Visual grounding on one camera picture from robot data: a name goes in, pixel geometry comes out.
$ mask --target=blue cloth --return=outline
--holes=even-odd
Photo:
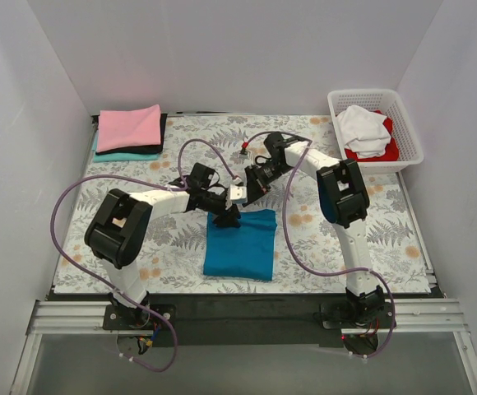
[[[92,143],[92,151],[94,151],[94,156],[92,157],[92,161],[94,163],[100,162],[116,162],[121,160],[157,160],[160,158],[158,154],[149,154],[149,155],[142,155],[142,154],[127,154],[122,152],[116,152],[113,154],[104,154],[104,155],[96,155],[96,147],[98,146],[98,133],[94,137],[94,142]]]
[[[273,210],[240,213],[240,228],[217,228],[207,216],[206,276],[271,281],[277,222]]]

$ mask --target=plastic basket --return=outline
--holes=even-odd
[[[396,139],[400,157],[395,162],[359,162],[364,174],[396,173],[408,165],[417,165],[423,160],[423,152],[409,115],[397,92],[390,89],[351,89],[332,91],[328,94],[328,106],[336,131],[337,143],[343,159],[346,159],[345,143],[340,134],[336,115],[350,105],[359,105],[368,111],[379,109],[394,123],[392,136]]]

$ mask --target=folded pink towel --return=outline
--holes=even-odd
[[[161,143],[160,106],[135,111],[100,111],[98,152]]]

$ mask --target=table surface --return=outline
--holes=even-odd
[[[313,147],[330,156],[340,157],[339,147],[327,116],[185,116],[170,118],[165,131],[164,152],[159,160],[142,162],[90,162],[86,175],[120,174],[157,184],[178,177],[178,150],[188,139],[200,137],[215,145],[235,173],[243,175],[250,159],[239,155],[246,138],[264,131],[296,132],[313,139]],[[250,149],[266,154],[259,137]],[[217,169],[223,184],[229,176],[213,151],[200,143],[188,146],[183,168],[188,172],[200,161]],[[281,208],[288,175],[271,186],[265,197],[245,207],[244,211],[270,208],[277,213],[273,281],[212,277],[202,274],[206,255],[206,213],[191,211],[153,221],[137,258],[140,277],[150,293],[322,293],[345,292],[345,277],[313,276],[301,269],[289,255],[282,231]],[[427,293],[427,269],[421,253],[419,236],[396,174],[365,176],[370,196],[367,217],[367,239],[374,270],[380,272],[396,293]],[[106,277],[106,272],[83,242],[105,194],[111,188],[127,192],[146,187],[119,180],[96,179],[84,184],[64,244],[73,259]],[[298,173],[291,187],[288,203],[289,235],[297,254],[316,270],[334,272],[345,268],[339,241],[324,219],[318,204],[317,185],[313,179]],[[57,294],[104,294],[109,289],[65,259],[60,259],[54,278]]]

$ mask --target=small connector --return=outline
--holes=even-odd
[[[243,204],[248,201],[248,191],[244,186],[230,185],[228,196],[232,204]]]
[[[240,155],[247,155],[248,152],[246,151],[246,148],[248,148],[249,142],[243,142],[242,143],[242,149],[240,150]]]

